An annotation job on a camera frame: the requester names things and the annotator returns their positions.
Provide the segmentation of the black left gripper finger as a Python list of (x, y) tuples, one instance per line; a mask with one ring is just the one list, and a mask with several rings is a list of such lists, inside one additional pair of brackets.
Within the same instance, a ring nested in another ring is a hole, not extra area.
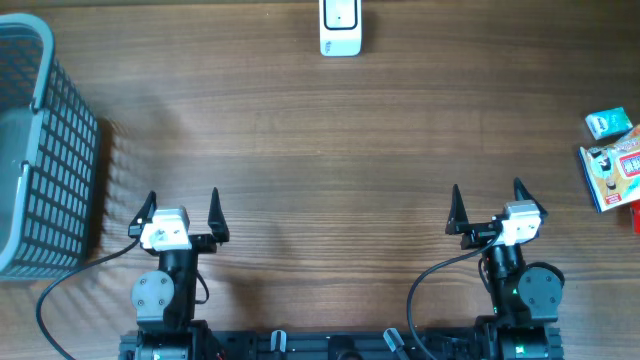
[(139, 238), (141, 236), (144, 227), (152, 222), (156, 209), (156, 193), (154, 191), (150, 191), (142, 207), (128, 226), (128, 236), (130, 238)]
[(226, 243), (230, 240), (230, 231), (222, 211), (219, 191), (216, 187), (213, 188), (211, 194), (207, 224), (218, 243)]

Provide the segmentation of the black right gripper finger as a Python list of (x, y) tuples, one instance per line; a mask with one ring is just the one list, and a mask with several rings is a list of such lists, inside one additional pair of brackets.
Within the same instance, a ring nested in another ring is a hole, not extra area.
[(536, 205), (540, 218), (545, 220), (548, 216), (546, 209), (534, 198), (534, 196), (527, 190), (524, 183), (519, 177), (516, 177), (513, 181), (514, 196), (516, 201), (533, 201)]
[(469, 228), (470, 224), (459, 187), (454, 184), (445, 233), (447, 235), (463, 234), (469, 232)]

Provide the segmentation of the yellow wet wipes pack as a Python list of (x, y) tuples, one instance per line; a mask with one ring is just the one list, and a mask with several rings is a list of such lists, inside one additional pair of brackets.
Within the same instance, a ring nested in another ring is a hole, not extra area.
[(578, 151), (596, 210), (639, 200), (639, 126), (614, 143)]

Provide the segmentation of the green packet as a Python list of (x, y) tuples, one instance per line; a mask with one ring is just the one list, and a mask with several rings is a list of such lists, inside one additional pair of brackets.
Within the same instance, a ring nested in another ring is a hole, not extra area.
[(585, 122), (595, 140), (623, 134), (633, 128), (623, 107), (591, 113)]

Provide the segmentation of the red snack bag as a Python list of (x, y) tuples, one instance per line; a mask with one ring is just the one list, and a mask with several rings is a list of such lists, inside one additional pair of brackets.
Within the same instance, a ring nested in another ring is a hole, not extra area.
[(640, 234), (640, 201), (634, 201), (630, 204), (633, 232)]

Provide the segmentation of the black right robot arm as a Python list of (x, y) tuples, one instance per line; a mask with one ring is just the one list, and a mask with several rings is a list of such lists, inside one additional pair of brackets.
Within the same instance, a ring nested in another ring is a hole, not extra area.
[(446, 359), (560, 359), (558, 321), (565, 277), (545, 262), (528, 263), (522, 246), (539, 236), (548, 212), (522, 181), (513, 182), (515, 199), (488, 222), (469, 221), (458, 186), (452, 189), (445, 233), (460, 235), (461, 248), (478, 255), (481, 279), (490, 295), (491, 315), (473, 326), (447, 330)]

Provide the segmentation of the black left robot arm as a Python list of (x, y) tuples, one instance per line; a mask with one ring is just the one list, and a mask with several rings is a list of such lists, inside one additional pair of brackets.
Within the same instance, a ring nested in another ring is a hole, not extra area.
[(198, 257), (214, 254), (230, 238), (219, 191), (211, 194), (208, 233), (191, 234), (184, 207), (160, 209), (150, 192), (132, 219), (128, 235), (158, 258), (158, 268), (141, 275), (131, 291), (138, 330), (123, 336), (121, 359), (224, 359), (223, 345), (205, 320), (194, 318), (195, 307), (208, 301), (196, 297), (204, 284)]

